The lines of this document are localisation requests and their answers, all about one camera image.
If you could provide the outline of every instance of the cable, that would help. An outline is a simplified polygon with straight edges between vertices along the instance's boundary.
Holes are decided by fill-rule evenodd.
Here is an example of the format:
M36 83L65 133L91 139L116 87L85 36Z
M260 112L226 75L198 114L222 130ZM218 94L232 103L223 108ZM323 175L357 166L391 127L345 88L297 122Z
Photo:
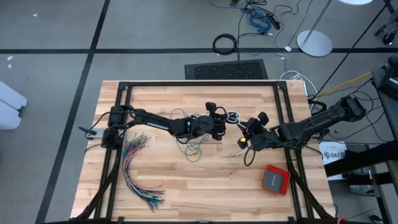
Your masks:
M336 87L333 87L333 88L331 88L331 89L329 89L329 90L327 90L327 91L324 91L324 92L320 93L317 97L324 96L324 95L326 95L326 94L328 94L328 93L330 93L330 92L332 92L332 91L334 91L334 90L337 90L337 89L339 89L339 88L341 88L341 87L343 87L343 86L345 86L345 85L348 85L348 84L353 83L353 82L356 82L356 81L358 81L358 80L360 80L360 79L362 79L362 78L365 78L365 77L369 76L370 74L371 74L371 73L368 72L368 73L365 73L365 74L361 75L360 77L357 77L357 78L354 78L354 79L352 79L352 80L350 80L350 81L344 82L344 83L342 83L342 84L340 84L340 85L338 85L338 86L336 86Z
M126 185L130 191L136 194L138 197L143 199L150 209L154 212L160 204L164 202L164 199L160 195L164 194L164 190L159 187L149 188L143 187L135 183L130 176L130 164L132 158L141 150L147 147L147 143L150 137L143 134L137 137L137 133L134 135L133 139L126 145L122 150L122 165L123 165L123 176L126 180Z
M309 78L307 78L305 75L299 73L298 71L295 71L295 70L286 71L286 72L284 72L284 73L280 76L279 79L282 80L283 77L284 77L284 75L286 75L286 74L288 74L288 73L292 73L292 72L295 73L295 75L292 76L292 77L290 77L291 80L302 80L303 82L305 82L304 79L306 79L306 80L311 84L313 90L315 91L315 94L318 93L318 92L317 92L317 88L315 88L315 85L311 82L311 80L310 80Z
M258 52L258 53L249 53L249 52L248 52L248 54L251 54L251 55L253 55L253 56L258 56L259 54L264 53L265 51L269 51L270 53L274 54L275 56L280 57L280 59L282 59L282 60L284 61L284 70L285 70L285 72L287 72L287 69L286 69L287 59L286 59L284 56L281 56L281 55L278 55L278 54L274 53L274 52L273 52L272 50L270 50L270 49L264 49L264 50L262 50L262 51L260 51L260 52Z
M251 161L249 163L246 163L246 158L248 156L249 151L250 151L250 148L248 148L247 151L244 153L243 162L244 162L245 166L250 166L253 163L254 158L256 156L256 150L253 150L253 157L251 158Z
M370 29L370 27L373 25L374 21L376 21L376 19L378 19L378 17L381 15L381 13L384 11L384 9L387 7L387 4L385 4L383 6L383 8L378 12L378 14L375 16L375 18L372 20L372 22L368 25L368 27L365 29L365 31L362 33L361 36L359 36L359 38L356 40L356 42L354 43L354 45L351 47L350 51L344 56L344 58L342 59L342 61L339 63L339 65L335 68L335 70L333 71L333 73L329 76L329 78L326 80L326 82L322 85L322 87L319 89L319 92L321 92L323 90L323 88L326 86L326 84L329 82L329 80L335 75L335 73L337 72L337 70L340 68L340 66L344 63L344 61L347 59L348 55L354 50L356 44L362 39L362 37L368 32L368 30Z
M338 213L338 207L335 203L333 203L333 206L335 207L336 213L335 213L335 218L337 218L337 213Z
M233 44L234 44L234 47L229 49L229 50L226 50L226 51L222 51L222 50L217 49L216 48L216 42L217 42L217 40L219 40L221 38L227 38L227 39L231 40L233 42ZM231 34L221 34L221 35L218 35L213 41L213 51L215 53L220 54L220 55L229 55L229 54L232 54L233 52L236 51L236 49L237 49L237 45L236 44L237 44L237 42L236 42L236 39L235 39L235 37L233 35L231 35Z
M297 3L297 12L296 12L295 14L292 13L293 15L296 15L297 13L299 13L299 2ZM299 31L299 29L300 29L301 26L303 25L305 19L307 18L307 16L308 16L308 11L310 10L310 6L311 6L312 2L313 2L313 0L311 0L310 3L308 4L307 11L305 12L305 16L304 16L303 20L301 21L300 25L297 27L296 31L294 32L294 35L292 36L292 38L290 38L289 43L287 44L287 46L289 46L289 45L292 43L293 38L296 36L297 32ZM284 24L282 24L282 25L283 25L283 29L279 31L279 33L275 36L275 39L274 39L274 44L275 44L276 48L279 48L278 45L276 44L276 40L277 40L279 34L285 29L285 25L284 25Z
M240 7L235 7L235 6L217 6L210 1L207 1L208 4L211 4L214 7L220 8L220 9L241 9Z
M274 7L274 11L273 11L272 13L275 14L275 11L276 11L276 8L277 8L277 7L287 7L287 8L290 9L290 11L285 11L285 12L283 12L283 13L280 15L281 17L282 17L284 14L286 14L286 13L290 13L290 14L293 14L293 15L297 15L297 14L299 13L299 4L300 4L301 1L302 1L302 0L299 0L299 1L297 2L297 6L296 6L297 12L292 12L292 11L293 11L293 8L290 7L290 6L286 6L286 5L279 4L279 5L276 5L276 6Z
M384 115L384 112L380 115L380 117L379 117L375 122L373 122L373 124L375 124L376 122L378 122L378 121L383 117L383 115ZM352 133L352 134L350 134L350 135L348 135L348 136L346 136L346 137L343 137L343 138L334 137L334 136L332 136L330 133L329 133L329 135L330 135L332 138L334 138L334 139L337 139L337 140L344 140L344 139L346 139L346 138L349 138L349 137L353 136L354 134L357 134L357 133L359 133L359 132L365 130L366 128L368 128L368 127L370 127L370 126L372 126L372 122L371 122L371 124L369 124L369 125L367 125L367 126L361 128L361 129L355 131L354 133Z
M173 119L172 115L174 111L181 111L184 115L184 117L187 117L188 114L181 108L175 108L174 110L171 111L170 113L170 119ZM209 134L204 134L201 139L199 140L199 142L191 142L191 140L188 140L187 142L180 142L179 138L175 138L176 142L177 142L177 146L180 149L180 151L182 153L184 153L185 158L190 161L190 162L197 162L199 161L199 159L201 158L201 149L200 146L208 139ZM180 144L186 144L185 149L182 149ZM197 155L196 159L191 159L192 156Z
M239 20L239 23L238 23L238 37L240 37L241 22L242 22L243 15L244 15L244 12L242 12L241 19ZM238 61L240 61L241 60L241 53L239 51L239 41L238 41L238 47L237 47L236 50L238 51Z
M357 215L354 215L353 217L346 218L346 220L350 220L350 219L352 219L352 218L356 218L356 217L358 217L358 216L360 216L360 215L363 215L363 214L365 214L365 213L371 212L371 211L373 211L373 210L375 210L375 208L372 208L372 209L369 209L368 211L365 211L365 212L363 212L363 213L359 213L359 214L357 214Z
M350 89L350 88L358 88L358 89L360 89L360 88L362 88L363 86L365 86L367 83L369 83L369 81L370 81L370 80L366 81L365 83L363 83L363 84L360 85L360 86L350 86L350 87L344 88L344 89L342 89L342 90L336 90L336 91L334 91L334 92L332 92L332 93L325 94L325 95L323 95L323 96L330 96L330 95L332 95L332 94L334 94L334 93L338 93L338 92L340 92L340 91L345 91L345 90L348 90L348 89Z
M304 147L307 147L307 148L309 148L309 149L311 149L311 150L314 150L315 152L321 154L322 160L323 160L323 153L322 153L321 151L319 151L318 149L314 149L314 148L312 148L312 147L310 147L310 146L308 146L308 145L305 145Z
M383 140L383 139L380 137L379 133L377 133L377 130L376 130L376 128L374 127L374 123L371 122L371 120L369 119L368 115L366 115L366 119L369 121L369 123L371 123L371 126L372 126L372 128L373 128L373 131L376 133L376 136L380 139L380 141L389 142L389 141Z
M101 143L95 144L95 145L92 145L92 146L88 147L88 148L85 150L85 154L86 154L86 152L87 152L89 149L91 149L92 147L96 147L96 146L100 146L100 145L101 145Z

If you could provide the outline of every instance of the yellow cable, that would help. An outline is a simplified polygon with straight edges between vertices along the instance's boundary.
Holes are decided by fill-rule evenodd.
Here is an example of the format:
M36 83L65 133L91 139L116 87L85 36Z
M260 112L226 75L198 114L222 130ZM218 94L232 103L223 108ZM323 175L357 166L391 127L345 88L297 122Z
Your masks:
M331 88L330 90L324 91L323 93L319 94L319 95L317 96L317 98L318 98L318 97L321 97L321 96L325 96L326 94L328 94L328 93L330 93L330 92L332 92L332 91L335 91L335 90L337 90L338 88L341 88L342 86L345 86L345 85L347 85L347 84L356 82L356 81L358 81L358 80L360 80L360 79L362 79L362 78L364 78L364 77L366 77L366 76L368 76L368 75L370 75L370 74L371 74L370 72L365 73L365 74L361 75L361 76L358 77L358 78L354 78L354 79L352 79L352 80L350 80L350 81L344 82L344 83L342 83L342 84L340 84L340 85L338 85L338 86L336 86L336 87L333 87L333 88Z

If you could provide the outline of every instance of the electrical cord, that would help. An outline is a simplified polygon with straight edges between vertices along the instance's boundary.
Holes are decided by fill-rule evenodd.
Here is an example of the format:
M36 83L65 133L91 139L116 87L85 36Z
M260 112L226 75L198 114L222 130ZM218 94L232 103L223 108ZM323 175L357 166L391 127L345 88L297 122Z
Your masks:
M181 111L184 117L187 117L187 116L188 116L188 114L187 114L183 109L181 109L181 108L175 108L175 109L172 110L171 113L170 113L170 119L174 119L174 118L172 117L174 111ZM188 140L187 142L181 143L180 140L179 140L178 138L175 138L175 140L177 141L177 146L178 146L178 148L180 149L180 151L181 151L182 153L185 154L185 158L186 158L188 161L190 161L190 162L197 162L197 161L199 161L200 158L201 158L201 148L200 148L200 146L201 146L205 141L207 141L208 137L209 137L209 134L206 133L206 134L204 134L204 135L201 137L201 139L199 140L199 142L191 142L191 140ZM185 149L182 149L179 143L180 143L180 144L185 144L185 145L186 145ZM196 159L191 159L191 157L193 157L193 156L195 156L195 155L197 155L197 158L196 158Z
M141 150L147 147L147 143L150 137L143 134L137 137L137 133L134 135L133 139L127 144L122 150L122 170L123 176L126 181L126 185L129 190L136 194L138 197L143 199L150 209L154 212L157 210L158 206L164 202L164 199L160 195L164 194L164 190L159 187L143 187L132 179L130 176L130 163L133 157Z
M292 13L293 15L296 15L297 13L299 13L299 2L297 3L297 12L296 12L295 14ZM292 43L293 38L296 36L297 32L299 31L299 29L300 29L301 26L303 25L305 19L307 18L307 16L308 16L308 11L310 10L310 6L311 6L312 2L313 2L313 0L311 0L310 3L308 4L307 11L305 12L305 16L304 16L303 20L301 21L300 25L297 27L296 31L294 32L294 35L292 36L292 38L290 38L289 43L287 44L287 46L289 46L289 45ZM282 22L280 22L280 23L283 25L283 29L281 29L281 30L278 32L278 34L275 36L275 39L274 39L274 44L275 44L275 47L276 47L277 49L279 49L279 47L278 47L278 45L277 45L277 38L278 38L279 34L282 33L282 31L285 29L285 25L284 25Z
M233 44L234 44L234 47L231 48L231 49L229 49L229 50L226 50L226 51L222 51L222 50L217 49L217 48L216 48L216 42L217 42L217 40L220 40L221 38L227 38L227 39L231 40L231 41L233 42ZM213 51L214 51L215 53L220 54L220 55L229 55L229 54L232 54L233 52L236 51L237 48L238 48L238 47L237 47L236 39L235 39L235 37L234 37L233 35L231 35L231 34L221 34L221 35L218 35L218 36L216 37L216 39L214 39L214 41L213 41Z
M358 217L358 216L360 216L360 215L363 215L363 214L365 214L365 213L371 212L371 211L373 211L373 210L375 210L375 208L372 208L372 209L369 209L369 210L367 210L367 211L365 211L365 212L362 212L362 213L359 213L359 214L357 214L357 215L354 215L353 217L346 218L346 220L350 220L350 219L356 218L356 217Z
M337 218L337 213L338 213L338 207L335 203L333 203L333 206L335 207L336 213L335 213L335 218Z
M335 203L333 203L333 206L335 207L335 210L336 210L336 213L335 213L335 218L337 218L337 214L338 214L338 207L337 207L337 205L336 205ZM345 218L345 220L350 220L350 219L356 218L356 217L358 217L358 216L360 216L360 215L363 215L363 214L365 214L365 213L371 212L371 211L373 211L373 210L375 210L375 208L372 208L372 209L366 210L365 212L359 213L359 214L357 214L357 215L354 215L354 216L352 216L352 217Z
M323 95L323 96L330 96L330 95L332 95L332 94L334 94L334 93L338 93L338 92L340 92L340 91L345 91L345 90L348 90L348 89L350 89L350 88L358 88L357 90L359 90L360 88L362 88L362 87L364 87L366 84L368 84L370 81L371 81L371 79L369 79L368 81L366 81L365 83L363 83L363 84L361 84L361 85L359 85L359 86L350 86L350 87L344 88L344 89L342 89L342 90L333 91L333 92L328 93L328 94L325 94L325 95Z
M323 160L323 153L322 153L321 151L319 151L318 149L314 149L313 147L310 147L310 146L308 146L308 145L305 145L305 147L307 147L307 148L309 148L309 149L311 149L311 150L313 150L313 151L315 151L315 152L321 154L322 160Z
M92 145L92 146L86 148L85 154L86 154L86 152L87 152L89 149L91 149L91 148L93 148L93 147L96 147L96 146L100 146L100 145L101 145L101 143L99 143L99 144L94 144L94 145Z
M341 88L341 87L343 87L343 86L345 86L345 85L348 85L348 84L353 83L353 82L356 82L356 81L358 81L358 80L360 80L360 79L362 79L362 78L365 78L365 77L369 76L370 74L371 74L370 72L365 73L365 74L361 75L360 77L354 78L354 79L352 79L352 80L350 80L350 81L344 82L344 83L342 83L342 84L340 84L340 85L338 85L338 86L336 86L336 87L333 87L333 88L331 88L331 89L329 89L329 90L327 90L327 91L324 91L324 92L320 93L320 94L317 96L317 98L319 98L319 97L321 97L321 96L324 96L324 95L327 95L328 93L333 92L333 91L335 91L335 90L337 90L337 89L339 89L339 88Z
M348 135L348 136L346 136L346 137L338 138L338 137L334 137L334 136L333 136L332 134L330 134L330 133L329 133L329 135L330 135L332 138L337 139L337 140L344 140L344 139L347 139L347 138L349 138L349 137L351 137L351 136L353 136L353 135L355 135L355 134L357 134L357 133L359 133L359 132L365 130L366 128L372 126L372 124L375 124L376 122L378 122L378 121L383 117L383 115L384 115L384 112L380 115L380 117L379 117L375 122L373 122L373 123L371 122L371 124L369 124L369 125L367 125L367 126L361 128L361 129L355 131L354 133L352 133L352 134L350 134L350 135Z
M276 5L276 6L274 7L274 11L273 11L272 13L275 14L275 11L276 11L276 8L277 8L277 7L287 7L287 8L290 9L290 11L285 11L285 12L283 12L283 13L280 15L281 17L282 17L284 14L286 14L286 13L290 13L290 14L293 14L293 15L297 15L297 14L299 13L299 4L300 4L301 1L302 1L302 0L299 0L299 1L297 2L297 6L296 6L296 8L297 8L296 11L297 11L297 12L292 12L292 11L293 11L293 8L290 7L290 6L278 4L278 5Z
M377 129L374 127L374 124L376 124L376 123L383 117L383 115L384 115L385 112L383 112L383 113L380 115L380 117L379 117L375 122L371 122L371 120L370 120L369 117L368 117L368 114L369 114L370 112L372 112L372 111L374 111L374 110L376 110L376 109L379 109L379 108L381 108L382 106L379 106L379 107L377 107L377 108L373 108L374 104L373 104L372 98L371 98L367 93L365 93L365 92L363 92L363 91L358 91L358 90L359 90L360 88L362 88L365 84L367 84L367 82L364 83L364 84L362 84L362 85L361 85L356 91L354 91L352 94L353 94L355 97L357 97L357 96L355 95L355 93L362 93L362 94L366 95L366 96L370 99L370 100L368 100L368 101L371 101L371 102L372 102L372 107L371 107L371 109L365 114L366 119L369 121L370 124L367 125L367 126L365 126L365 127L363 127L363 128L361 128L361 129L359 129L359 130L357 130L357 131L355 131L354 133L352 133L352 134L350 134L350 135L348 135L348 136L346 136L346 137L343 137L343 138L335 137L335 136L333 136L331 133L329 133L329 135L330 135L332 138L337 139L337 140L344 140L344 139L349 138L349 137L351 137L351 136L353 136L353 135L355 135L355 134L357 134L357 133L359 133L359 132L365 130L366 128L372 126L372 128L373 128L374 132L376 133L376 136L379 138L379 140L380 140L380 141L383 141L383 142L388 142L388 141L386 141L386 140L383 140L383 139L380 137L379 133L377 132Z
M275 20L276 23L279 23L279 19L277 16L275 16L272 12L268 11L267 9L264 9L262 7L259 6L265 6L267 4L266 0L246 0L245 3L242 4L241 7L241 12L242 12L242 16L239 20L238 23L238 37L240 36L240 28L241 28L241 23L242 23L242 18L245 14L248 15L248 21L249 24L252 25L253 27L256 27L259 29L259 32L261 33L266 33L267 31L269 31L269 29L271 29L271 17L275 17L273 18L273 20ZM262 25L261 23L256 23L255 20L259 20L261 22L263 22ZM240 57L240 51L239 51L239 41L238 41L238 61L240 61L241 57Z
M322 85L322 87L319 89L320 93L323 88L326 86L326 84L329 82L329 80L335 75L335 73L337 72L337 70L341 67L341 65L344 63L344 61L347 59L348 55L354 50L355 46L358 44L358 42L362 39L362 37L368 32L368 30L370 29L370 27L373 25L373 23L376 21L376 19L380 16L380 14L384 11L384 9L387 7L387 5L384 5L383 8L378 12L378 14L376 15L376 17L372 20L372 22L368 25L368 27L364 30L364 32L359 36L359 38L356 40L356 42L354 43L354 45L350 48L349 52L344 56L344 58L342 59L342 61L337 65L337 67L335 68L335 70L333 71L333 73L329 76L329 78L326 80L326 82Z
M294 76L290 77L290 80L302 80L303 82L305 82L305 80L306 80L306 81L308 81L308 82L311 84L313 90L315 91L315 94L318 93L318 92L317 92L317 88L315 88L315 85L311 82L311 80L310 80L309 78L307 78L305 75L299 73L298 71L295 71L295 70L286 71L286 72L284 72L284 73L280 76L279 79L283 80L284 75L286 75L286 74L288 74L288 73L295 73Z
M245 166L250 166L250 165L253 163L254 158L256 157L256 150L253 150L253 156L252 156L250 162L247 163L247 162L246 162L246 158L247 158L247 156L248 156L249 151L250 151L250 148L248 148L248 149L246 150L246 152L244 153L243 163L244 163Z

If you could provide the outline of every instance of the red electronic device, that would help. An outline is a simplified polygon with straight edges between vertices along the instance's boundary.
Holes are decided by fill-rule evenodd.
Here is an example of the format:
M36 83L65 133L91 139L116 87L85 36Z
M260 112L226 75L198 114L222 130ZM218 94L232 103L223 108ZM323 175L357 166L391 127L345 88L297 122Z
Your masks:
M286 195L289 179L290 173L288 171L267 165L261 185L263 189L276 194Z

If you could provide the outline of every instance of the wooden table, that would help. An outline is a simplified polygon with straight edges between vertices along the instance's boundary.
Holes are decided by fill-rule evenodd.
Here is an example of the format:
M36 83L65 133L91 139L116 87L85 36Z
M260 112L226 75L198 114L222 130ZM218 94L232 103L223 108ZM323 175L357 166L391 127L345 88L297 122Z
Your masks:
M289 80L287 84L295 121L309 117L302 81ZM118 81L103 82L94 121L114 105L117 86ZM280 95L287 121L282 92ZM205 114L207 101L224 106L227 111L240 112L243 121L257 117L259 112L264 111L270 119L267 128L279 124L274 93L272 87L268 86L138 86L132 89L131 96L131 104L135 108L161 116L170 116L175 108L181 108L188 114ZM173 114L173 118L178 117L181 115ZM97 127L106 128L107 119L105 117ZM266 165L287 168L283 149L260 151L253 164L246 167L243 156L236 157L241 151L236 144L241 131L236 126L227 124L223 140L217 142L209 138L202 145L200 160L189 162L169 133L141 125L129 129L126 139L131 139L134 133L144 133L151 140L149 147L131 162L131 175L139 184L147 187L163 184L162 188L166 190L165 202L157 211L152 212L145 202L130 192L122 172L119 172L113 220L123 216L126 220L145 221L282 221L295 216L290 187L286 196L272 194L261 188ZM88 146L99 142L99 139L89 141ZM309 146L319 149L316 142L311 142ZM104 155L105 150L100 147L94 147L86 153L71 217L82 212L96 193ZM303 148L302 157L309 189L328 213L334 215L335 209L321 156ZM306 217L303 195L298 186L297 189L303 217ZM104 196L102 217L107 198L108 194Z

